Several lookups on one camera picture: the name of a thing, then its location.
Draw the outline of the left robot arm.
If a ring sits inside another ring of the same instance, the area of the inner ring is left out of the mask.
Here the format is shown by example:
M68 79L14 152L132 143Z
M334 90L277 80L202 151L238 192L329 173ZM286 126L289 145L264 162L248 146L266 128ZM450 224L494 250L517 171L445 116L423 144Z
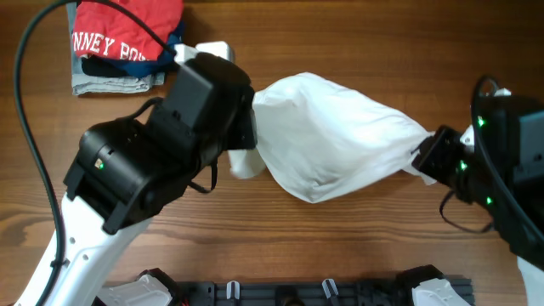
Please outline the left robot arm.
M65 176L63 229L56 230L21 305L90 305L131 242L169 203L195 187L227 150L257 140L249 76L200 53L183 63L165 97L90 127Z

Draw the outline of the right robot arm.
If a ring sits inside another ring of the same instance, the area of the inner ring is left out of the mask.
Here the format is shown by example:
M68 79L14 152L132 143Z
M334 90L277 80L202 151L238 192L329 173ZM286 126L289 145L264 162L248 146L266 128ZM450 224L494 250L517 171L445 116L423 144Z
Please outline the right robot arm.
M476 83L470 101L471 143L441 126L423 140L412 166L477 203L518 259L527 303L543 303L543 103L512 95L491 76Z

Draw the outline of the white t-shirt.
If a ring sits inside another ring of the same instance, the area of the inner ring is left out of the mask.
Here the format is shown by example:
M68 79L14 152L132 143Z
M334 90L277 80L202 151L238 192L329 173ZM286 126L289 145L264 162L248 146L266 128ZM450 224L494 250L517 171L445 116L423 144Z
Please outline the white t-shirt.
M230 172L249 179L268 170L308 203L344 196L411 165L430 132L395 108L304 72L274 82L252 102L257 146L231 150Z

